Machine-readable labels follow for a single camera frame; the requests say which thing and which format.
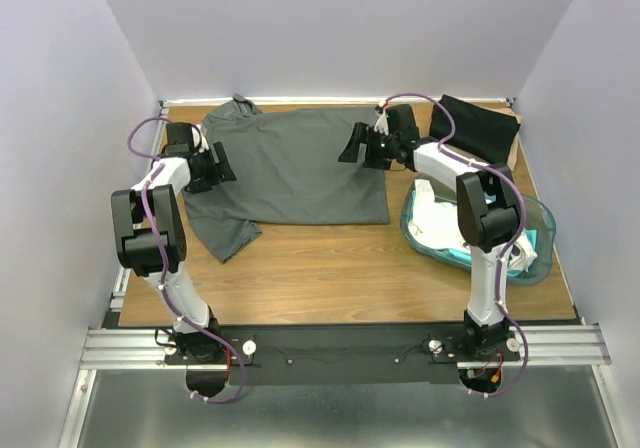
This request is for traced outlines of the grey t-shirt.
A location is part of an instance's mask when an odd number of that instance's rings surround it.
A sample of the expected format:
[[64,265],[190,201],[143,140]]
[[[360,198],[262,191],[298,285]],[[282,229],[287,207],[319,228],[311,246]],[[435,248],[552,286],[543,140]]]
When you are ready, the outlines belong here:
[[388,223],[384,173],[338,160],[356,123],[376,119],[370,106],[264,113],[241,96],[215,108],[201,129],[223,145],[236,178],[183,194],[196,237],[225,263],[264,223]]

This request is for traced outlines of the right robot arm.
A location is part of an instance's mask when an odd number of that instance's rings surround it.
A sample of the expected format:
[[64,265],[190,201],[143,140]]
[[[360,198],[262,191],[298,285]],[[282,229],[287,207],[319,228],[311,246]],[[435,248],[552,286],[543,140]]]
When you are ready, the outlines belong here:
[[420,137],[408,104],[380,105],[373,124],[357,122],[338,160],[355,163],[364,148],[365,168],[388,170],[393,162],[428,175],[456,196],[457,225],[471,254],[471,294],[456,349],[480,360],[511,337],[506,306],[508,260],[524,230],[525,202],[505,164],[488,165]]

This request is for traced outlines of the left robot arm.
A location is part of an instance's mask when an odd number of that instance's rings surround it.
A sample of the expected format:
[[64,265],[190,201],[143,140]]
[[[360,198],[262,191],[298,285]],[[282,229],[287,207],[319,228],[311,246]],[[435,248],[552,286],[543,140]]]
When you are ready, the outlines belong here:
[[198,295],[185,268],[186,234],[178,196],[199,194],[236,179],[220,142],[208,143],[202,130],[188,122],[158,117],[166,144],[157,154],[127,147],[151,160],[149,172],[133,187],[112,193],[111,213],[117,258],[121,266],[152,286],[172,319],[176,350],[202,364],[235,357],[220,333],[210,306]]

